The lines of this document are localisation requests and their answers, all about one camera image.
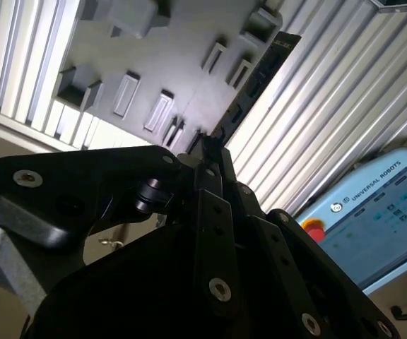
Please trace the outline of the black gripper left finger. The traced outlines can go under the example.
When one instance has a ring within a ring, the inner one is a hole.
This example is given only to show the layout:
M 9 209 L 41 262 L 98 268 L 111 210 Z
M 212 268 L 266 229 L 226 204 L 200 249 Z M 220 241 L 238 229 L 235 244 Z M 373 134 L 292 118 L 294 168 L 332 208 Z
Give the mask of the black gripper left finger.
M 224 148 L 160 146 L 0 159 L 0 267 L 28 311 L 79 270 L 164 227 L 232 233 Z

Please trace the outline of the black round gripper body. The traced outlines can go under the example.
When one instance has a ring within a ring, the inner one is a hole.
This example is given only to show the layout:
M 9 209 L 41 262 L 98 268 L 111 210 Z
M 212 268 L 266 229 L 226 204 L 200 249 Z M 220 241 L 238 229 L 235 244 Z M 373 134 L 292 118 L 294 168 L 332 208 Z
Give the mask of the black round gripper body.
M 304 338 L 300 305 L 251 238 L 173 225 L 62 280 L 29 338 Z

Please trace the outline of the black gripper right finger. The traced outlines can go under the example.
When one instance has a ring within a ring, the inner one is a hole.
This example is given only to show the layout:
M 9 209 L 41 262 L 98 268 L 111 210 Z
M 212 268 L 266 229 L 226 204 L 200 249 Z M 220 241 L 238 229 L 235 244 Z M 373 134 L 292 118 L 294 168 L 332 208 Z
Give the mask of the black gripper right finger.
M 392 322 L 284 210 L 264 213 L 222 151 L 250 338 L 399 338 Z

